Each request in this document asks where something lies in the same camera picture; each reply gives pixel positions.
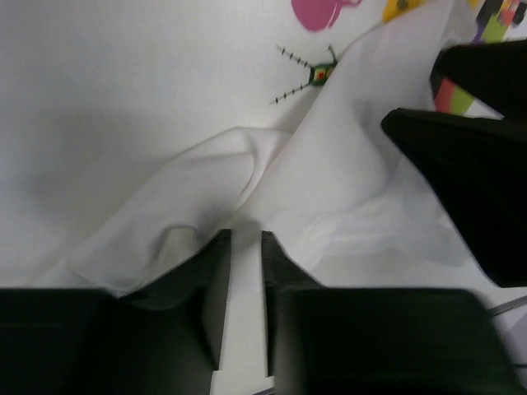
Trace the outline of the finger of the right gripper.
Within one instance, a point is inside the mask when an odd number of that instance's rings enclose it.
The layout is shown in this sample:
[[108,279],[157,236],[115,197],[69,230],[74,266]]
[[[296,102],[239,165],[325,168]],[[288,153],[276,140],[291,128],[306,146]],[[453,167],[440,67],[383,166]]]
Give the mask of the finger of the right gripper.
[[526,119],[526,40],[443,49],[432,70],[508,119]]
[[390,111],[384,134],[434,190],[486,276],[526,284],[526,123],[413,109]]

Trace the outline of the white printed t shirt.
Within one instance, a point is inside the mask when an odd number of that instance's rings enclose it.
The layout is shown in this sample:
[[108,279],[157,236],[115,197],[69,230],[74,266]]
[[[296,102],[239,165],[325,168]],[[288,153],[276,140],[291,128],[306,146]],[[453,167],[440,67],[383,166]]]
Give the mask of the white printed t shirt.
[[288,1],[2,2],[2,286],[125,295],[231,227],[215,394],[272,384],[263,229],[331,286],[524,296],[483,275],[380,130],[394,107],[432,107],[432,62],[474,11],[384,8],[311,33]]

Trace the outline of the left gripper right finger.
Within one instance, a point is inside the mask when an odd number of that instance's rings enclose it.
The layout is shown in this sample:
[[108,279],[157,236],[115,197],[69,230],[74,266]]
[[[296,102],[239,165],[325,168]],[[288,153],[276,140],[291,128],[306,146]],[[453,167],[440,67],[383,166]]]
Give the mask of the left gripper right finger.
[[261,234],[267,367],[277,394],[523,394],[473,293],[320,284]]

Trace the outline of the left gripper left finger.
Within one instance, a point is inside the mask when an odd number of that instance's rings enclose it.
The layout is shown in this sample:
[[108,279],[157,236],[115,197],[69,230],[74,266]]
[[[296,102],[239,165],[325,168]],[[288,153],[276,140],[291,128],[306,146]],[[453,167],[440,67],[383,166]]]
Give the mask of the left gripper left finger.
[[208,394],[222,353],[231,232],[140,290],[1,292],[4,394]]

